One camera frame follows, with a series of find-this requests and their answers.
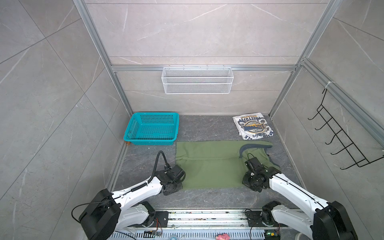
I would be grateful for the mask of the olive green tank top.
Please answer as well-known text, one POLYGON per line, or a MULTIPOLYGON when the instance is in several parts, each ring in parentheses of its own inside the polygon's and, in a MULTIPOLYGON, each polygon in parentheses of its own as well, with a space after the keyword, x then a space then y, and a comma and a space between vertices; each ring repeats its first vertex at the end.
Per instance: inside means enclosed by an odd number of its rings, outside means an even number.
POLYGON ((272 147, 266 141, 177 142, 176 164, 186 173, 183 190, 240 188, 248 171, 245 162, 254 157, 280 170, 267 154, 272 147))

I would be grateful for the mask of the white navy-trimmed tank top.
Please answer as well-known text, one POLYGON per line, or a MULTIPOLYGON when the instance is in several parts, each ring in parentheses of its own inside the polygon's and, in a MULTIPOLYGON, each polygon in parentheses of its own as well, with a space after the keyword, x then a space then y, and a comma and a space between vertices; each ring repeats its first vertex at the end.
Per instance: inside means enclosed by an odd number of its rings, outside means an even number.
POLYGON ((274 135, 262 113, 234 116, 233 121, 243 140, 259 140, 274 135))

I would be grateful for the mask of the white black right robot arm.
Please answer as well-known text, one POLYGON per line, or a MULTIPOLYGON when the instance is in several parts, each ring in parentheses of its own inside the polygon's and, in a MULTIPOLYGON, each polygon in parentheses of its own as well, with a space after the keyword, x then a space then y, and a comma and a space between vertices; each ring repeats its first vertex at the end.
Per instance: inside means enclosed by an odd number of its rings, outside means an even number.
POLYGON ((252 212, 246 210, 245 215, 251 221, 259 221, 266 227, 283 224, 311 240, 358 239, 342 204, 337 201, 331 203, 311 194, 273 167, 248 170, 243 177, 243 185, 255 192, 272 189, 301 210, 297 212, 272 201, 263 206, 259 217, 253 218, 252 212))

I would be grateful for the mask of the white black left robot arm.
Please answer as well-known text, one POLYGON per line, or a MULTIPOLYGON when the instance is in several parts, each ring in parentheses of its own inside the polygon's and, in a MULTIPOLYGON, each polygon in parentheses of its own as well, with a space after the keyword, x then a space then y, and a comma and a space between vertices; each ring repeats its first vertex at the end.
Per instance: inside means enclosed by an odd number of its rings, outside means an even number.
POLYGON ((114 232, 130 226, 150 226, 156 211, 146 200, 158 194, 168 196, 183 188, 185 171, 169 163, 158 171, 160 157, 165 157, 163 151, 158 152, 153 171, 146 180, 120 191, 103 189, 91 202, 83 204, 84 211, 73 219, 81 225, 89 240, 107 240, 114 232))

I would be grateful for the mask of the teal plastic basket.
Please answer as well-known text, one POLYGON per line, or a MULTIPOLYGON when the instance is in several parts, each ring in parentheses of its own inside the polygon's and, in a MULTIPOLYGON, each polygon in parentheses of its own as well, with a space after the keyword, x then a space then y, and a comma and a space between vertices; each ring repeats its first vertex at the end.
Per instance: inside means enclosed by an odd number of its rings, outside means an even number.
POLYGON ((134 113, 124 134, 124 141, 143 146, 170 146, 177 139, 178 113, 134 113))

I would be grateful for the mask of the green circuit board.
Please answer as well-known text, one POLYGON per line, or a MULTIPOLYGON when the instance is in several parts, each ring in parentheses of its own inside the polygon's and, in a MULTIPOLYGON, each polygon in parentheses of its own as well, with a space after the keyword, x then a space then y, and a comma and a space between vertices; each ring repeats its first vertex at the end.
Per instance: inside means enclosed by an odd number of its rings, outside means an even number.
POLYGON ((265 240, 280 240, 281 236, 276 232, 272 230, 266 230, 265 231, 265 240))

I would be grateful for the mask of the pink small object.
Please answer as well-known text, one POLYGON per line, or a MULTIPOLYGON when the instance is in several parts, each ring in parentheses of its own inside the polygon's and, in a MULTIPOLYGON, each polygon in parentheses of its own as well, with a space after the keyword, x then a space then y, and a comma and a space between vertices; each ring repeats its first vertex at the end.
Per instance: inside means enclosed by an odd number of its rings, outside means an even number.
POLYGON ((216 236, 216 240, 230 240, 230 236, 228 234, 220 234, 216 236))

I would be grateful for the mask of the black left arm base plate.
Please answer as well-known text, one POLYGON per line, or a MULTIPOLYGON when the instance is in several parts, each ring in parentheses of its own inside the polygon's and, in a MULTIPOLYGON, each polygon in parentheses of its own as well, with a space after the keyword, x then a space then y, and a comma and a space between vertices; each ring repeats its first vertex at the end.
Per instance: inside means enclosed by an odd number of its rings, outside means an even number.
POLYGON ((169 214, 170 213, 168 211, 159 211, 159 212, 155 212, 154 214, 150 214, 148 227, 166 228, 168 226, 169 214))

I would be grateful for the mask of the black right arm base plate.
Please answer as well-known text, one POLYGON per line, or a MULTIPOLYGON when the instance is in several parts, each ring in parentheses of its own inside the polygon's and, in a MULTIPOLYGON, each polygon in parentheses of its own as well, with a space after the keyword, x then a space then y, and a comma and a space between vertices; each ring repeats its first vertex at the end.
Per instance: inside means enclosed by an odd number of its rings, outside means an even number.
POLYGON ((265 217, 263 217, 263 211, 262 210, 250 210, 245 209, 244 214, 246 216, 246 220, 248 222, 249 227, 269 227, 269 228, 287 228, 288 226, 284 224, 278 224, 274 220, 266 220, 265 217))

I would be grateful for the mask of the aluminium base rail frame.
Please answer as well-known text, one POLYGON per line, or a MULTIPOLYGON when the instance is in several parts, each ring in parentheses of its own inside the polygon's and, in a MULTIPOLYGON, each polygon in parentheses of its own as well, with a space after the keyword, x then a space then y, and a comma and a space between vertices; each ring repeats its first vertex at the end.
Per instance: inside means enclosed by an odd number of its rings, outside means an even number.
POLYGON ((111 240, 215 240, 228 234, 230 240, 264 240, 265 231, 276 231, 281 240, 305 240, 307 237, 287 228, 249 227, 245 209, 180 209, 168 211, 166 228, 128 227, 114 232, 111 240))

